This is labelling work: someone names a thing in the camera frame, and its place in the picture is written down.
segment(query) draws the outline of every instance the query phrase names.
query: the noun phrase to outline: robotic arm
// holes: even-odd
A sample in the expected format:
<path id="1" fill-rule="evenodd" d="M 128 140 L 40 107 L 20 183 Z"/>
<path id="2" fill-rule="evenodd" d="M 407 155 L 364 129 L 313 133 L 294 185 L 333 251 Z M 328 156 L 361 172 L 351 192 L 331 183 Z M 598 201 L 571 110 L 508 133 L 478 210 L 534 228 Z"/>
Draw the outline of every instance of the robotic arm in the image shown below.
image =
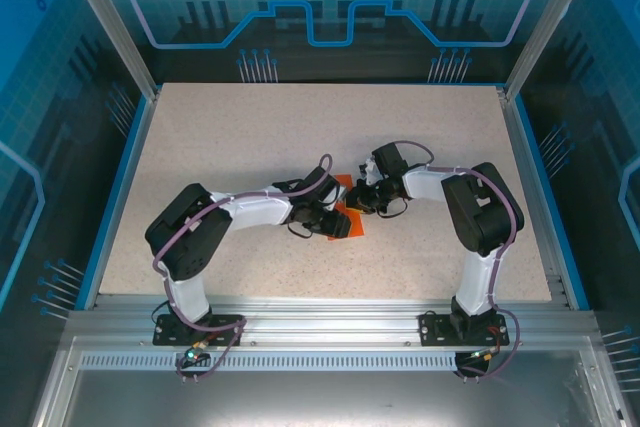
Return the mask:
<path id="1" fill-rule="evenodd" d="M 516 230 L 522 230 L 522 210 L 495 166 L 483 163 L 472 170 L 489 179 L 504 194 L 515 214 Z M 476 176 L 456 169 L 425 164 L 409 167 L 394 143 L 373 151 L 360 171 L 363 178 L 348 193 L 348 208 L 383 215 L 395 199 L 446 202 L 458 239 L 468 251 L 462 282 L 451 302 L 449 321 L 440 319 L 428 338 L 440 339 L 440 344 L 436 340 L 435 345 L 443 345 L 447 330 L 453 330 L 458 341 L 475 342 L 477 338 L 486 337 L 487 327 L 503 326 L 500 322 L 504 320 L 500 320 L 501 316 L 492 308 L 490 297 L 492 278 L 495 282 L 497 276 L 496 256 L 509 239 L 511 219 L 496 192 Z"/>
<path id="2" fill-rule="evenodd" d="M 202 271 L 228 232 L 257 225 L 287 224 L 290 228 L 297 222 L 311 234 L 336 238 L 349 234 L 351 221 L 334 209 L 346 189 L 330 175 L 321 180 L 325 173 L 318 166 L 303 180 L 274 183 L 260 192 L 262 196 L 240 194 L 234 198 L 232 194 L 208 192 L 200 184 L 191 184 L 158 216 L 145 233 L 153 255 L 198 212 L 222 199 L 231 199 L 192 225 L 160 263 L 168 275 L 175 307 L 189 322 L 206 322 L 210 307 Z M 316 186 L 309 192 L 296 195 L 313 185 Z"/>

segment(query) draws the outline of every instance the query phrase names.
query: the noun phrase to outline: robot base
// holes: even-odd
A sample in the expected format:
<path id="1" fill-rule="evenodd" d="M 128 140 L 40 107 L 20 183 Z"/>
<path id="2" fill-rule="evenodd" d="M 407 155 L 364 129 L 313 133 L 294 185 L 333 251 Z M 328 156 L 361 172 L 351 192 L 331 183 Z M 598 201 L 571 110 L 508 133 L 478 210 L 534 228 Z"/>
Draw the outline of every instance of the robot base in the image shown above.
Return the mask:
<path id="1" fill-rule="evenodd" d="M 198 321 L 198 325 L 203 327 L 222 327 L 225 325 L 233 324 L 242 320 L 242 315 L 213 315 L 207 314 Z M 188 347 L 196 342 L 207 338 L 209 333 L 200 332 L 184 325 L 180 319 L 173 313 L 163 314 L 158 316 L 156 321 L 156 328 L 153 334 L 153 345 L 169 345 L 169 346 L 184 346 Z M 215 337 L 209 339 L 210 347 L 226 347 L 233 338 L 234 331 L 227 330 L 220 332 Z M 240 339 L 233 345 L 240 345 Z"/>
<path id="2" fill-rule="evenodd" d="M 509 333 L 504 316 L 493 314 L 483 319 L 482 325 L 474 326 L 464 340 L 451 323 L 451 314 L 439 315 L 427 312 L 418 316 L 420 343 L 423 347 L 493 347 L 496 338 L 489 332 L 489 327 L 497 327 L 500 331 L 500 345 L 509 345 Z"/>

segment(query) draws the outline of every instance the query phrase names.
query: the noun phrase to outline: orange object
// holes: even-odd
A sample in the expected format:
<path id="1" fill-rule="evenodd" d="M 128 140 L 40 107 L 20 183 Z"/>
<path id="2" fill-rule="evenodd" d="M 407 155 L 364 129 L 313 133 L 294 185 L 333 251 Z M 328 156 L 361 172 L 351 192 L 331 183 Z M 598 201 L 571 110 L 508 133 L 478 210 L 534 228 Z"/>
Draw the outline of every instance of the orange object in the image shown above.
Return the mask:
<path id="1" fill-rule="evenodd" d="M 353 188 L 353 179 L 349 174 L 339 174 L 334 175 L 335 179 L 340 182 L 340 185 L 344 185 L 347 190 L 351 190 Z M 338 202 L 336 204 L 336 210 L 338 212 L 342 212 L 351 220 L 351 230 L 349 231 L 349 237 L 360 237 L 364 235 L 364 228 L 362 227 L 362 219 L 360 217 L 360 212 L 356 212 L 355 210 L 348 210 L 344 205 L 344 202 Z M 339 240 L 335 237 L 329 237 L 329 240 Z"/>

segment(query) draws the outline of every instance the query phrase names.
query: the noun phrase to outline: work surface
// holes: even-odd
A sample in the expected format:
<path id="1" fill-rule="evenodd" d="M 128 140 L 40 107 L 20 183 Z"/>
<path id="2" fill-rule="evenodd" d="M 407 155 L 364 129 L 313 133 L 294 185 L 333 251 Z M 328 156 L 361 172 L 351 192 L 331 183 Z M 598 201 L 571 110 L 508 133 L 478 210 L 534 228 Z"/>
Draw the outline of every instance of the work surface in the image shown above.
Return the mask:
<path id="1" fill-rule="evenodd" d="M 398 139 L 428 145 L 436 166 L 497 166 L 527 222 L 502 266 L 498 298 L 550 300 L 497 92 L 489 86 L 165 84 L 100 292 L 163 293 L 144 232 L 187 184 L 255 190 L 306 176 L 325 152 L 334 157 L 332 173 L 357 176 L 372 150 Z M 410 164 L 425 158 L 409 146 L 401 152 Z M 303 240 L 284 226 L 232 232 L 204 271 L 207 293 L 455 294 L 466 251 L 445 203 L 415 200 L 398 218 L 362 221 L 363 237 L 332 242 Z"/>

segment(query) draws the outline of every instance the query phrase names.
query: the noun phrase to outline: blue frame edge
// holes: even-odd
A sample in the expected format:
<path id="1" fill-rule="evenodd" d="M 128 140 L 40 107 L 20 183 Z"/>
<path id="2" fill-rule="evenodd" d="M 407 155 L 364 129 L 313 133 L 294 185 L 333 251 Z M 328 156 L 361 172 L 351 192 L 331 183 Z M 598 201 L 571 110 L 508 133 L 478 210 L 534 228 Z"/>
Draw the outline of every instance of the blue frame edge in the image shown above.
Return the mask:
<path id="1" fill-rule="evenodd" d="M 133 183 L 133 176 L 142 153 L 142 146 L 147 137 L 155 103 L 149 102 L 144 96 L 140 98 L 136 115 L 133 118 L 127 142 L 122 152 L 116 176 L 113 179 L 111 193 L 107 200 L 100 228 L 91 250 L 87 270 L 76 299 L 75 310 L 87 310 L 93 306 L 98 294 L 98 287 L 102 281 L 107 259 L 120 224 L 120 217 Z"/>
<path id="2" fill-rule="evenodd" d="M 544 194 L 547 205 L 549 206 L 551 221 L 553 222 L 553 226 L 556 230 L 560 249 L 562 250 L 562 255 L 567 266 L 567 273 L 569 274 L 568 280 L 570 285 L 565 287 L 569 287 L 573 290 L 578 308 L 580 310 L 589 310 L 590 307 L 589 301 L 587 300 L 587 294 L 584 291 L 582 280 L 580 279 L 580 273 L 578 272 L 578 266 L 576 265 L 575 258 L 573 257 L 573 252 L 571 251 L 571 246 L 569 245 L 569 238 L 567 237 L 567 232 L 564 230 L 564 225 L 562 224 L 562 219 L 560 218 L 560 211 L 558 210 L 556 199 L 553 195 L 553 191 L 551 190 L 551 183 L 549 182 L 547 172 L 544 170 L 544 164 L 542 163 L 540 150 L 538 149 L 538 144 L 536 143 L 535 136 L 533 135 L 533 129 L 531 128 L 531 123 L 529 122 L 529 116 L 527 115 L 526 109 L 524 107 L 524 102 L 522 101 L 522 97 L 520 96 L 520 94 L 516 96 L 515 103 L 518 109 L 518 115 L 520 116 L 520 119 L 522 121 L 522 126 L 524 128 L 527 143 L 529 144 L 529 148 L 531 149 L 533 162 L 536 166 L 536 173 L 538 174 L 540 184 L 542 185 L 542 193 Z"/>

